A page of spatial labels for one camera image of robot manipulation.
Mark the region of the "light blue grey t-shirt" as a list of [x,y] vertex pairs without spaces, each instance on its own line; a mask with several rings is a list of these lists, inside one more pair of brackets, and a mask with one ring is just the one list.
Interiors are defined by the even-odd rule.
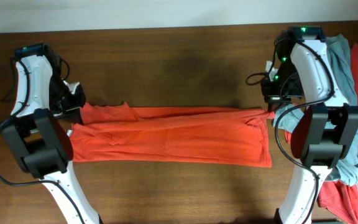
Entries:
[[[351,72],[351,49],[348,40],[341,34],[326,39],[328,60],[337,85],[351,106],[358,105],[355,82]],[[278,128],[292,133],[303,117],[300,109],[286,114],[279,122]],[[327,181],[340,181],[353,186],[358,184],[358,128],[347,156],[337,163],[328,175]]]

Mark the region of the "orange printed t-shirt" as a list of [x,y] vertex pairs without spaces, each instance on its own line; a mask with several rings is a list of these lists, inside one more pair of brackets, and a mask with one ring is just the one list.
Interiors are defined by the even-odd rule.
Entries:
[[157,161],[271,167],[263,109],[92,106],[70,141],[76,162]]

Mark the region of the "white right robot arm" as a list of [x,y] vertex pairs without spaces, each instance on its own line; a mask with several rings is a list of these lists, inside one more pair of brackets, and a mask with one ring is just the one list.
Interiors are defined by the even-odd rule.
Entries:
[[303,116],[291,135],[295,164],[284,202],[275,223],[311,223],[319,191],[332,169],[346,157],[358,129],[358,106],[343,96],[329,66],[326,36],[321,27],[291,26],[274,42],[273,57],[280,61],[260,82],[270,111],[293,98],[304,98]]

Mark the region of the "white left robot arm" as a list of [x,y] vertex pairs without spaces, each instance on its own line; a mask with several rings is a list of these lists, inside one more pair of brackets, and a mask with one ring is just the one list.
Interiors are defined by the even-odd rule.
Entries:
[[15,50],[10,59],[16,101],[0,133],[21,170],[52,195],[67,223],[101,223],[76,178],[71,132],[61,119],[83,122],[86,97],[80,83],[67,83],[67,62],[45,42]]

